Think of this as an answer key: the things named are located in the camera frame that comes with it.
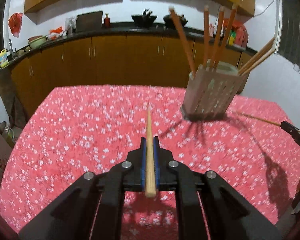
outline black pot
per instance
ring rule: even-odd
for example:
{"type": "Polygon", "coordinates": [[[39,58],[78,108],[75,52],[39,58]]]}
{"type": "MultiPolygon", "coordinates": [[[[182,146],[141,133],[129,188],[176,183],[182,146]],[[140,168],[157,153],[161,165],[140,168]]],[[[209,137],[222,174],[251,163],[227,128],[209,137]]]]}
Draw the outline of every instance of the black pot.
{"type": "Polygon", "coordinates": [[[150,28],[153,25],[153,22],[157,18],[156,15],[151,15],[143,17],[142,15],[131,15],[135,26],[141,28],[150,28]]]}
{"type": "MultiPolygon", "coordinates": [[[[181,22],[181,25],[184,27],[186,24],[187,24],[187,20],[184,18],[184,17],[181,17],[179,16],[179,19],[180,19],[180,22],[181,22]]],[[[175,26],[173,24],[173,21],[172,21],[172,18],[171,18],[171,15],[170,14],[167,14],[164,18],[163,18],[165,24],[166,24],[166,27],[167,28],[170,28],[170,29],[175,29],[175,26]]]]}

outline chopstick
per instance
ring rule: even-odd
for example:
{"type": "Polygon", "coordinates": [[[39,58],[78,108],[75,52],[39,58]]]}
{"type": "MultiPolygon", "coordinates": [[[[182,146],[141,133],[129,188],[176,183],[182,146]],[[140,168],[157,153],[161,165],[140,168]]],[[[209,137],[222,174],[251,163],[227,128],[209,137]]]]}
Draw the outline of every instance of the chopstick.
{"type": "Polygon", "coordinates": [[[229,22],[228,22],[228,26],[227,26],[225,35],[223,36],[223,40],[222,40],[221,46],[218,49],[218,52],[217,52],[217,55],[216,55],[216,61],[215,61],[214,65],[213,65],[214,68],[217,68],[219,60],[220,60],[222,52],[223,52],[223,49],[225,48],[225,46],[226,46],[226,44],[228,42],[228,37],[229,37],[229,34],[231,32],[232,24],[233,24],[233,21],[234,21],[236,13],[237,13],[237,5],[233,4],[232,5],[231,14],[230,14],[230,18],[229,18],[229,22]]]}
{"type": "Polygon", "coordinates": [[[153,137],[151,130],[151,113],[148,108],[148,118],[146,127],[147,139],[146,139],[146,197],[155,197],[157,191],[155,188],[155,175],[154,175],[154,156],[153,156],[153,137]]]}
{"type": "Polygon", "coordinates": [[[270,124],[273,124],[273,125],[276,125],[276,126],[280,126],[279,123],[271,122],[271,121],[268,121],[268,120],[266,120],[266,119],[262,119],[262,118],[259,118],[259,117],[255,117],[255,116],[252,116],[252,115],[249,115],[249,114],[240,113],[240,112],[236,112],[236,113],[237,113],[237,114],[240,114],[240,115],[243,115],[243,116],[245,116],[245,117],[257,119],[257,120],[262,121],[262,122],[266,122],[266,123],[270,123],[270,124]]]}
{"type": "Polygon", "coordinates": [[[173,7],[170,7],[169,11],[170,11],[170,14],[171,14],[171,18],[172,18],[173,24],[176,27],[176,29],[178,31],[178,34],[179,34],[179,37],[181,39],[181,43],[182,43],[183,49],[184,49],[184,51],[186,53],[189,66],[190,66],[190,69],[192,71],[192,75],[193,75],[193,77],[195,77],[196,69],[194,67],[194,61],[193,61],[193,58],[191,56],[191,50],[190,50],[190,47],[189,47],[188,40],[186,38],[185,32],[183,31],[183,27],[181,25],[180,18],[174,12],[173,7]]]}
{"type": "Polygon", "coordinates": [[[239,69],[238,74],[242,74],[248,68],[250,68],[257,60],[259,60],[269,49],[271,49],[273,42],[274,37],[271,40],[269,40],[269,42],[261,50],[259,50],[256,55],[254,55],[246,64],[244,64],[241,69],[239,69]]]}
{"type": "Polygon", "coordinates": [[[207,66],[209,51],[209,6],[204,6],[204,51],[203,51],[203,67],[207,66]]]}
{"type": "Polygon", "coordinates": [[[212,57],[211,57],[210,64],[209,64],[210,68],[213,68],[214,59],[215,59],[215,56],[216,56],[216,53],[217,53],[217,50],[218,50],[218,47],[219,47],[224,15],[225,15],[225,8],[223,6],[221,6],[220,11],[219,11],[219,19],[218,19],[216,37],[215,37],[214,44],[213,44],[213,49],[212,49],[212,57]]]}
{"type": "Polygon", "coordinates": [[[257,60],[250,68],[248,68],[245,72],[243,72],[240,75],[246,75],[246,74],[248,74],[251,70],[255,69],[259,64],[261,64],[263,61],[265,61],[274,52],[275,52],[275,49],[270,49],[259,60],[257,60]]]}

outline black countertop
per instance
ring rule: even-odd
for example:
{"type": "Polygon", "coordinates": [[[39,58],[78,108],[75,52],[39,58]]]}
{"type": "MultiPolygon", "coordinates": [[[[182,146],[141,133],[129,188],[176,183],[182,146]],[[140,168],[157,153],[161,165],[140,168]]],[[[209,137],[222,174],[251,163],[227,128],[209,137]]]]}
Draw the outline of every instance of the black countertop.
{"type": "MultiPolygon", "coordinates": [[[[196,40],[196,41],[202,41],[203,42],[203,31],[198,30],[198,29],[193,29],[193,28],[184,28],[185,34],[189,40],[196,40]]],[[[165,37],[176,37],[178,38],[178,33],[176,30],[173,29],[166,29],[164,27],[164,24],[156,24],[154,23],[154,27],[151,28],[139,28],[135,27],[133,25],[133,22],[126,22],[126,23],[112,23],[111,28],[100,28],[98,30],[94,31],[86,31],[86,32],[80,32],[80,33],[73,33],[71,35],[58,38],[53,41],[46,41],[44,44],[41,46],[31,49],[30,51],[26,52],[20,57],[15,58],[14,60],[11,60],[11,56],[8,57],[11,61],[8,63],[8,65],[5,68],[12,69],[17,63],[19,63],[21,60],[23,60],[26,57],[29,57],[40,50],[44,50],[59,44],[63,44],[64,42],[72,41],[72,40],[77,40],[77,39],[82,39],[82,38],[87,38],[87,37],[94,37],[94,36],[104,36],[104,35],[116,35],[116,34],[151,34],[151,35],[160,35],[160,36],[165,36],[165,37]]],[[[214,38],[211,38],[209,43],[213,44],[214,43],[214,38]]],[[[239,49],[234,46],[226,45],[226,48],[232,49],[234,51],[238,52],[245,52],[250,55],[256,54],[256,51],[247,47],[246,50],[239,49]]]]}

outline chopstick basket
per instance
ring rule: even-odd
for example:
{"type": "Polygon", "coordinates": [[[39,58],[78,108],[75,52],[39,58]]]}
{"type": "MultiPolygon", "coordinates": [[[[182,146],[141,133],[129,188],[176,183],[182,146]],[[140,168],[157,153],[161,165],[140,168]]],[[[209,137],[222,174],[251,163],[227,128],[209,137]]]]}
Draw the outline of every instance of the chopstick basket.
{"type": "Polygon", "coordinates": [[[238,75],[235,66],[220,61],[216,69],[199,65],[193,78],[189,74],[189,82],[181,107],[186,120],[217,120],[222,119],[234,95],[240,88],[244,76],[238,75]]]}

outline red floral tablecloth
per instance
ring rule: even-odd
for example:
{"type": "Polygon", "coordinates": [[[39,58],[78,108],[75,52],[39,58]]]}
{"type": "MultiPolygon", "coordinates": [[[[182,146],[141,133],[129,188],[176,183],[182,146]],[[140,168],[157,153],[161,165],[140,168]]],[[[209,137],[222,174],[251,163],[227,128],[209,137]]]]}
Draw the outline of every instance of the red floral tablecloth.
{"type": "MultiPolygon", "coordinates": [[[[185,90],[161,87],[56,88],[24,128],[7,164],[0,214],[16,231],[86,171],[109,171],[140,145],[146,109],[160,145],[192,170],[215,170],[272,223],[295,194],[300,147],[271,124],[288,120],[273,102],[236,96],[224,121],[191,123],[179,110],[185,90]]],[[[122,239],[177,239],[173,192],[126,193],[122,239]]]]}

